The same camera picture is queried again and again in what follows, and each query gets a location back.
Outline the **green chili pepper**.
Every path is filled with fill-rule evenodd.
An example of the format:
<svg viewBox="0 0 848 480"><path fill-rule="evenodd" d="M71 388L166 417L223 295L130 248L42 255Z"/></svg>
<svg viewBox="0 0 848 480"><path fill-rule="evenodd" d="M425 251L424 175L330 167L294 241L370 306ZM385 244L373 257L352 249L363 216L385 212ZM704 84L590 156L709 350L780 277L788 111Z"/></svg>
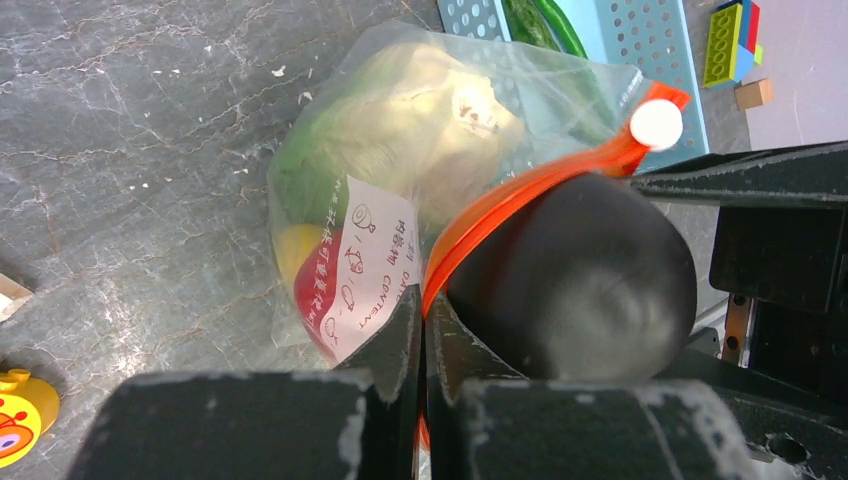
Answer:
<svg viewBox="0 0 848 480"><path fill-rule="evenodd" d="M563 51L579 58L587 59L587 52L576 29L558 3L554 0L537 0L535 1L535 5L548 24L554 37L563 48Z"/></svg>

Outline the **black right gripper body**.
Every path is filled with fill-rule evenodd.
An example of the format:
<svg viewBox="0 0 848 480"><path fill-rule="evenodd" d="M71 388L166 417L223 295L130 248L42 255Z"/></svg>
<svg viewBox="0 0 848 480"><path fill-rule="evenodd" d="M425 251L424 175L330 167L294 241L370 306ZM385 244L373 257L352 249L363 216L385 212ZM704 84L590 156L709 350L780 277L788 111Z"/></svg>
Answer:
<svg viewBox="0 0 848 480"><path fill-rule="evenodd" d="M847 211L723 207L712 287L749 306L750 369L847 402Z"/></svg>

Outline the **yellow bell pepper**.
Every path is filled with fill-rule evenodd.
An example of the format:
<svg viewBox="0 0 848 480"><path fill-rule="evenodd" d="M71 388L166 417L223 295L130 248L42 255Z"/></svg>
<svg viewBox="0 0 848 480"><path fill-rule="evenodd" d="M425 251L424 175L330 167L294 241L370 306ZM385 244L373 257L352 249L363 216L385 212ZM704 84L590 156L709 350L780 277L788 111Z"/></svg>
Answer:
<svg viewBox="0 0 848 480"><path fill-rule="evenodd" d="M297 224L272 234L278 272L286 288L293 286L301 267L320 243L322 233L322 227Z"/></svg>

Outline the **light blue plastic basket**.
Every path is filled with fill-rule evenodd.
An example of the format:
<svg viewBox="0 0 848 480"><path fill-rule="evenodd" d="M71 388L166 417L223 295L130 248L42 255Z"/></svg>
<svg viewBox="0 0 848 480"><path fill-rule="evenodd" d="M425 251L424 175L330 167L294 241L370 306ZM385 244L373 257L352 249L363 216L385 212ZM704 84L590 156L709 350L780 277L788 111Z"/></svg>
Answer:
<svg viewBox="0 0 848 480"><path fill-rule="evenodd" d="M659 170L709 152L684 3L665 0L559 1L588 58L630 64L648 79L687 92L677 144L649 155L640 172Z"/></svg>

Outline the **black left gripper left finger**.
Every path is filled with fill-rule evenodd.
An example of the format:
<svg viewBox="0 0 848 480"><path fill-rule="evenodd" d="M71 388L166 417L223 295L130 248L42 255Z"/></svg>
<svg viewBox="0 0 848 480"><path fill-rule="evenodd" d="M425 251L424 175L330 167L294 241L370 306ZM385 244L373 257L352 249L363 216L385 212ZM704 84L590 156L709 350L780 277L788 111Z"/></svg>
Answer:
<svg viewBox="0 0 848 480"><path fill-rule="evenodd" d="M99 411L72 479L414 479L421 295L330 370L153 373Z"/></svg>

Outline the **clear zip top bag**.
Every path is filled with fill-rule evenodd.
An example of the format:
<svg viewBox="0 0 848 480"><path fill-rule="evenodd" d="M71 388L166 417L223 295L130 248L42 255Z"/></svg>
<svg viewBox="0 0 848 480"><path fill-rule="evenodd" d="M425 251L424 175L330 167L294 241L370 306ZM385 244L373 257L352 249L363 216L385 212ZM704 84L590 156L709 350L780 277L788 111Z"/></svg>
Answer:
<svg viewBox="0 0 848 480"><path fill-rule="evenodd" d="M339 364L406 288L430 307L548 188L626 177L673 147L690 100L632 65L398 21L369 28L268 169L283 307Z"/></svg>

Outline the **green cucumber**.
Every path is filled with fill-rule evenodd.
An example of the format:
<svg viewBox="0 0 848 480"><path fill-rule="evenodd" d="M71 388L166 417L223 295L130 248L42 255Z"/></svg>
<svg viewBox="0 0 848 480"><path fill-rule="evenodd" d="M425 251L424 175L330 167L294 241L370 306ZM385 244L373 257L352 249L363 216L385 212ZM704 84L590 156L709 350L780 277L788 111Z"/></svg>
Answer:
<svg viewBox="0 0 848 480"><path fill-rule="evenodd" d="M533 1L502 0L501 5L512 41L562 52Z"/></svg>

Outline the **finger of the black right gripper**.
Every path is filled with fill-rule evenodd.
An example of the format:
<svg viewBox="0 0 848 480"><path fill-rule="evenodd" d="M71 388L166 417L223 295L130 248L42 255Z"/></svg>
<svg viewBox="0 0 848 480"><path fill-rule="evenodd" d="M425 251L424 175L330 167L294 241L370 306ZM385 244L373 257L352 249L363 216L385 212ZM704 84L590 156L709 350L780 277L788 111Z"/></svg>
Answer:
<svg viewBox="0 0 848 480"><path fill-rule="evenodd" d="M629 185L663 201L837 209L847 205L847 143L710 153L636 175Z"/></svg>

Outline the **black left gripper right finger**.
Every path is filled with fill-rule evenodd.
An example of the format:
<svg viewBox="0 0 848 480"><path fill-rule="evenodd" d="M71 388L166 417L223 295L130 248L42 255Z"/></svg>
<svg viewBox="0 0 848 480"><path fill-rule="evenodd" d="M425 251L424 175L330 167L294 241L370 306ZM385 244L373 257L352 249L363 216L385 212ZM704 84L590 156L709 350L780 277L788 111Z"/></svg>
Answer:
<svg viewBox="0 0 848 480"><path fill-rule="evenodd" d="M698 381L533 381L438 297L425 320L436 479L756 479L728 406Z"/></svg>

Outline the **red apple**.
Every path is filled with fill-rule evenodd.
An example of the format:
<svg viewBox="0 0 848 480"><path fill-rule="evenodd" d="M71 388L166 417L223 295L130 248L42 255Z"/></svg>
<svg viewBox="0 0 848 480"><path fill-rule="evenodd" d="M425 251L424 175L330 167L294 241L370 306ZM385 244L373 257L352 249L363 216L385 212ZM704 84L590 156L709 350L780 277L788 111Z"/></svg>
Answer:
<svg viewBox="0 0 848 480"><path fill-rule="evenodd" d="M294 277L293 298L311 339L328 358L335 360L333 340L327 345L321 327L336 297L341 231L332 231L328 243L323 241L323 229L315 225L297 225L294 233L306 256Z"/></svg>

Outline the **purple eggplant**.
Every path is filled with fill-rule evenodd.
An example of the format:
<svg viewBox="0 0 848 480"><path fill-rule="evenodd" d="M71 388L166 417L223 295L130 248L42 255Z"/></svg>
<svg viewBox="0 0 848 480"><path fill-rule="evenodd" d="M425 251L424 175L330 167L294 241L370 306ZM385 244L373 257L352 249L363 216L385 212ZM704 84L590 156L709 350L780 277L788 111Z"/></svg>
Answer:
<svg viewBox="0 0 848 480"><path fill-rule="evenodd" d="M533 379L649 379L685 347L697 314L683 236L642 195L595 174L513 214L446 294L469 330Z"/></svg>

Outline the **green white cabbage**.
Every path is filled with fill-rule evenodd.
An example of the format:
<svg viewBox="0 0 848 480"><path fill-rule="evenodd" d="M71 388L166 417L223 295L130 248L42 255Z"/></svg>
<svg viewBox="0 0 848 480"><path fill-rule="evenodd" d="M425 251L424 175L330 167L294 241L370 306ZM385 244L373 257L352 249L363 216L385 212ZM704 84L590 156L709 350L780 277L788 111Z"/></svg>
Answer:
<svg viewBox="0 0 848 480"><path fill-rule="evenodd" d="M423 43L386 47L334 78L288 132L269 191L291 221L317 223L353 177L409 200L440 230L480 197L523 140L491 80Z"/></svg>

